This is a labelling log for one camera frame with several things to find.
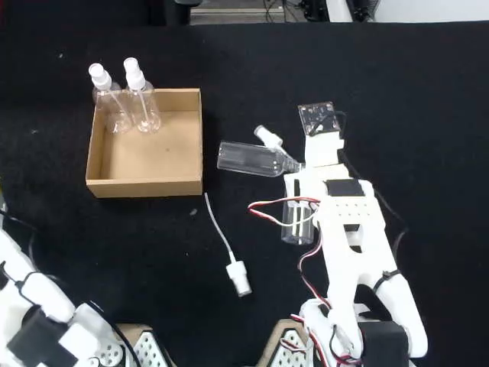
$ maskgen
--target plastic bottle lying on side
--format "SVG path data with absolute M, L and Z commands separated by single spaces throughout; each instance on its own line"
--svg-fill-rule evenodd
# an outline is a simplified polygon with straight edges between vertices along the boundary
M 300 164 L 278 149 L 221 141 L 217 168 L 243 174 L 278 177 L 284 172 L 298 172 Z
M 89 67 L 92 77 L 93 102 L 98 111 L 106 114 L 105 127 L 113 134 L 131 130 L 133 122 L 128 112 L 127 101 L 121 87 L 112 81 L 112 78 L 99 63 Z
M 156 132 L 161 127 L 160 111 L 154 98 L 154 88 L 144 78 L 138 61 L 129 57 L 124 61 L 128 81 L 129 106 L 134 123 L 140 132 Z

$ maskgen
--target open cardboard box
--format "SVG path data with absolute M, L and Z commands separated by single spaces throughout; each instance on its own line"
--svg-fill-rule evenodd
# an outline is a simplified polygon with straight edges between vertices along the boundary
M 200 89 L 156 89 L 161 128 L 111 134 L 95 112 L 86 186 L 96 197 L 202 194 Z

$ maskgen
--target black table surface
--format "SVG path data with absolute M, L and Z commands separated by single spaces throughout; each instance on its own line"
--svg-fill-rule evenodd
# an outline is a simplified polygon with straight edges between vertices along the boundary
M 254 126 L 265 124 L 303 159 L 296 106 L 331 100 L 348 113 L 350 161 L 410 228 L 399 266 L 429 337 L 417 364 L 466 365 L 484 358 L 487 339 L 487 39 L 488 23 L 3 33 L 5 199 L 39 227 L 37 264 L 76 303 L 92 299 L 113 320 L 151 325 L 180 367 L 251 365 L 277 320 L 310 297 L 296 269 L 306 248 L 247 214 L 251 201 L 281 197 L 283 181 L 217 171 L 217 147 L 257 143 Z M 251 296 L 239 299 L 225 273 L 202 197 L 97 200 L 87 190 L 87 68 L 102 62 L 122 83 L 128 56 L 155 86 L 202 89 L 205 190 L 248 267 Z M 281 207 L 270 211 L 280 216 Z M 385 215 L 392 240 L 402 226 Z M 306 272 L 325 293 L 321 259 Z

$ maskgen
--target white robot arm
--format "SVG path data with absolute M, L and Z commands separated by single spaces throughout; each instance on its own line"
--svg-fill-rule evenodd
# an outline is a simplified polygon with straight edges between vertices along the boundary
M 269 177 L 293 172 L 284 175 L 288 199 L 283 222 L 275 222 L 283 226 L 283 240 L 297 245 L 313 242 L 311 222 L 319 230 L 328 300 L 308 300 L 299 319 L 324 356 L 323 365 L 407 365 L 408 358 L 426 354 L 427 337 L 390 250 L 374 189 L 368 181 L 350 177 L 338 161 L 344 144 L 332 104 L 299 106 L 299 111 L 306 134 L 305 164 L 295 162 L 282 149 L 282 140 L 260 126 L 255 134 L 266 148 L 223 142 L 218 168 Z M 355 304 L 359 284 L 373 290 L 392 322 L 372 323 L 362 316 L 365 306 Z M 390 355 L 382 350 L 390 348 L 388 343 L 393 343 Z
M 88 304 L 75 308 L 0 229 L 0 365 L 119 366 L 134 363 Z

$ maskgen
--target white cap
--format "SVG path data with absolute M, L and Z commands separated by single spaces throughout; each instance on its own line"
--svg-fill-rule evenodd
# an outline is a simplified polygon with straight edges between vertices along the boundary
M 263 125 L 259 125 L 254 130 L 254 134 L 259 138 L 265 147 L 267 148 L 279 148 L 282 146 L 283 140 L 280 136 L 275 135 L 273 132 L 270 132 Z
M 228 271 L 229 277 L 235 284 L 239 297 L 243 297 L 251 293 L 251 287 L 248 282 L 248 277 L 246 276 L 247 273 L 244 262 L 232 262 L 226 266 L 226 270 Z
M 110 86 L 112 85 L 112 78 L 102 65 L 100 65 L 99 63 L 93 63 L 92 65 L 90 65 L 89 74 L 92 77 L 92 82 L 96 89 L 110 89 Z
M 144 74 L 139 68 L 138 61 L 133 57 L 124 60 L 125 79 L 130 89 L 141 90 L 146 84 Z

